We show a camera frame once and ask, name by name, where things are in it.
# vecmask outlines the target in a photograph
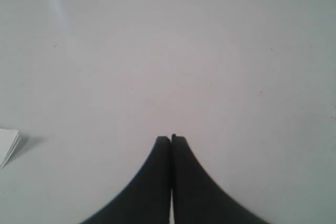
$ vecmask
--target paper stack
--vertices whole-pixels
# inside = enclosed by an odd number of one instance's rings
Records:
[[[19,142],[19,131],[0,129],[0,170],[5,166]]]

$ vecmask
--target white paper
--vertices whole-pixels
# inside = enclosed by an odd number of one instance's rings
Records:
[[[0,129],[0,170],[9,160],[19,141],[18,130]]]

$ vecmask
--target black curved edge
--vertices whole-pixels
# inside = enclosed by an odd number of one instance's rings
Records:
[[[208,176],[182,136],[172,136],[175,224],[266,224]]]
[[[171,142],[163,136],[127,187],[82,224],[168,224],[170,204]]]

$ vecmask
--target table surface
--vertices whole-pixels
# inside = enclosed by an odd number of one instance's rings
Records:
[[[271,223],[336,219],[336,0],[0,0],[1,223],[79,223],[156,136]]]

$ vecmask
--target white table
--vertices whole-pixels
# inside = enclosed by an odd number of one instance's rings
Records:
[[[336,0],[0,0],[0,223],[79,223],[184,135],[271,223],[336,220]]]

